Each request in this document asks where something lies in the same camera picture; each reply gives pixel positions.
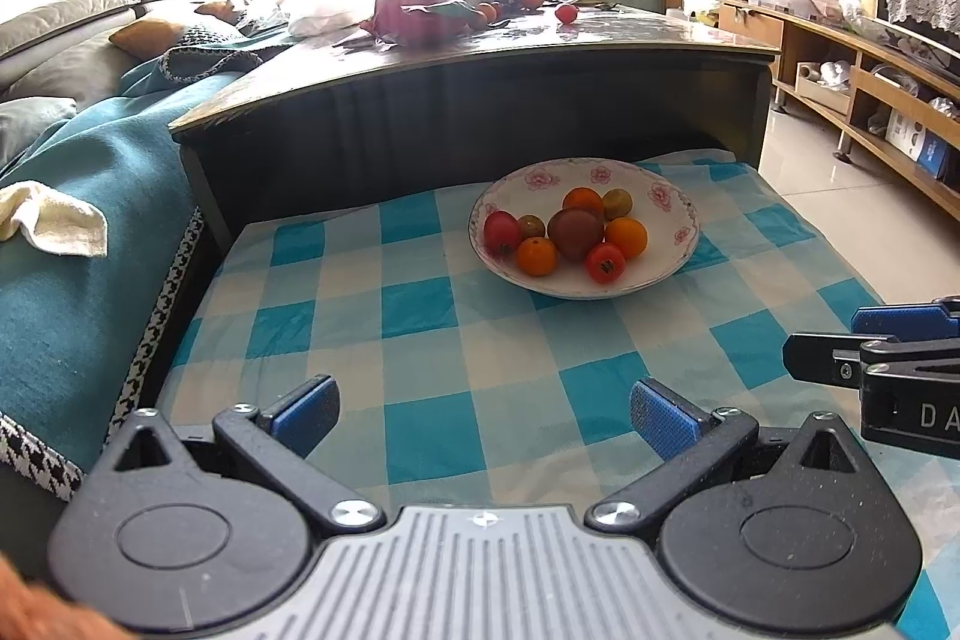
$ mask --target floor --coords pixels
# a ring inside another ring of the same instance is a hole
[[[890,167],[853,145],[835,160],[838,132],[791,102],[771,110],[760,174],[827,237],[888,303],[960,293],[960,223]]]

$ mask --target houndstooth trim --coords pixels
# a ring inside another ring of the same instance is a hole
[[[117,397],[116,406],[113,408],[113,418],[110,418],[104,445],[109,442],[114,432],[123,425],[127,416],[136,409],[140,402],[140,391],[143,389],[144,377],[150,368],[154,353],[157,352],[157,344],[160,344],[167,319],[169,319],[170,311],[173,309],[174,301],[176,301],[176,294],[181,283],[184,282],[186,268],[190,259],[193,258],[193,251],[197,246],[198,239],[200,239],[201,232],[203,232],[203,213],[200,213],[200,210],[197,209],[194,210],[193,218],[190,218],[190,223],[184,231],[184,238],[181,239],[181,243],[176,249],[174,261],[170,265],[170,271],[167,272],[167,279],[163,281],[160,296],[157,296],[154,311],[150,313],[147,328],[140,338],[140,344],[136,346],[136,354],[133,355],[127,378],[124,380],[123,387],[120,389],[120,396]]]
[[[0,413],[0,463],[8,464],[64,501],[70,501],[83,480],[83,470],[73,461],[56,453],[3,413]]]

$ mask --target pink flower pattern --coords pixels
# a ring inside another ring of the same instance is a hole
[[[597,167],[590,170],[590,181],[599,185],[606,185],[610,181],[611,170],[607,167]]]
[[[664,183],[654,183],[651,185],[647,196],[665,213],[670,212],[670,189],[668,186],[665,186]]]
[[[530,170],[524,179],[527,183],[527,189],[530,191],[543,191],[560,182],[560,177],[551,175],[550,172],[543,169]]]

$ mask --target tablecloth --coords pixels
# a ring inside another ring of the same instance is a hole
[[[699,151],[644,162],[684,190],[702,236],[674,276],[633,295],[551,299],[483,268],[467,219],[486,184],[337,217],[247,226],[191,323],[160,405],[201,423],[269,405],[319,372],[342,413],[309,456],[395,514],[404,504],[568,503],[578,514],[659,458],[627,398],[650,375],[702,408],[797,426],[856,391],[786,375],[795,330],[847,330],[875,295],[746,165]],[[960,637],[960,464],[868,443],[923,542],[901,619]]]

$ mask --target drawer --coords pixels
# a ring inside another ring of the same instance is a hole
[[[720,4],[720,28],[774,47],[784,45],[784,21],[752,9]]]

